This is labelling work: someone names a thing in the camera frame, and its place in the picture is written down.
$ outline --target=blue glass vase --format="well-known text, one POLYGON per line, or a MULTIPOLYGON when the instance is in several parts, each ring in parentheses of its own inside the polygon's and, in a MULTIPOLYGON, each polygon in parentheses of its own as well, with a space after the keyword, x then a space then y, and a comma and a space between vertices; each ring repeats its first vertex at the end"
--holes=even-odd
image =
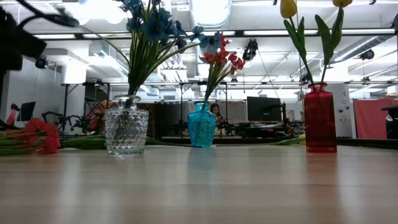
POLYGON ((216 129, 216 116, 209 111, 209 102, 195 102, 196 111, 188 114, 188 131, 192 146, 210 147, 216 129))

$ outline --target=clear glass vase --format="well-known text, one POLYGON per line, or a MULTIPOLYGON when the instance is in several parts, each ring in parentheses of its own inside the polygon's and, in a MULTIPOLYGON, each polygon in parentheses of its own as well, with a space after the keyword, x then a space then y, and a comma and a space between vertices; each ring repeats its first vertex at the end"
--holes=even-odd
POLYGON ((305 143, 307 152, 337 152, 333 94, 326 83, 309 85, 304 98, 305 143))
POLYGON ((148 111, 138 110, 138 96, 118 95, 118 108, 105 112, 106 148, 109 154, 137 156, 144 153, 148 111))
POLYGON ((188 131, 192 146, 210 147, 216 129, 216 116, 209 112, 209 102, 195 102, 196 110, 188 114, 188 131))

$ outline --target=table surface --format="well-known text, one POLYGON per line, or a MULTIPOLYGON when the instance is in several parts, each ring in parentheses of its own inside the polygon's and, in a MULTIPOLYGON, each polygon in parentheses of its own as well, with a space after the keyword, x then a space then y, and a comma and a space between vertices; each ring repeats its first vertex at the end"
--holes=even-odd
POLYGON ((303 146, 0 157, 0 223, 397 223, 398 151, 303 146))

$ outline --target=computer monitor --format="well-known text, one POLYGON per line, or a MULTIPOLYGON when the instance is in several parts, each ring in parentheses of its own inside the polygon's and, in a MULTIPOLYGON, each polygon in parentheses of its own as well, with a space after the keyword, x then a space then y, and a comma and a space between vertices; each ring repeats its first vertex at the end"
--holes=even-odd
POLYGON ((33 117, 33 110, 35 109, 36 102, 23 103, 19 110, 17 121, 30 121, 33 117))
POLYGON ((279 98, 248 96, 247 103, 249 121, 282 121, 279 98))

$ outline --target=red glass vase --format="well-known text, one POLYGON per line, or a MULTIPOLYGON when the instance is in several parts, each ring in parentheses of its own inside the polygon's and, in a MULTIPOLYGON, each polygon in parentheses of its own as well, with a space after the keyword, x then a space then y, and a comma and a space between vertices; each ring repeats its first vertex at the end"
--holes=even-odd
POLYGON ((309 85, 304 98, 305 142, 307 152, 337 152, 333 94, 326 83, 309 85))

